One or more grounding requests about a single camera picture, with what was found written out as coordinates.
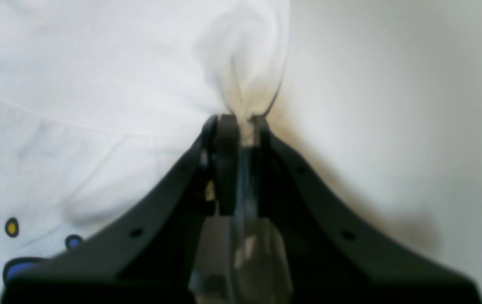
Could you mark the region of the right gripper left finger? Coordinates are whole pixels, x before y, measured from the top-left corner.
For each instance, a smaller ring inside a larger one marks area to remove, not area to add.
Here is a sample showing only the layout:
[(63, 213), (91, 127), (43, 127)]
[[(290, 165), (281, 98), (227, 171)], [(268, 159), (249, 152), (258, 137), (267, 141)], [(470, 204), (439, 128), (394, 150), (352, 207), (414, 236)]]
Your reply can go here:
[(9, 277), (2, 304), (194, 304), (189, 290), (206, 218), (233, 216), (240, 132), (210, 117), (138, 204), (75, 248)]

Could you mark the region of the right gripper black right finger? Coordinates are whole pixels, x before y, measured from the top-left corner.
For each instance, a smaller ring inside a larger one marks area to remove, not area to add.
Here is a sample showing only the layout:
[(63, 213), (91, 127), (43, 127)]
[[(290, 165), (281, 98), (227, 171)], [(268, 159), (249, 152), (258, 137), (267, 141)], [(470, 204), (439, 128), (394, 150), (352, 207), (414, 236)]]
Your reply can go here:
[(263, 116), (252, 118), (257, 214), (279, 231), (289, 304), (480, 304), (466, 275), (423, 258), (346, 206)]

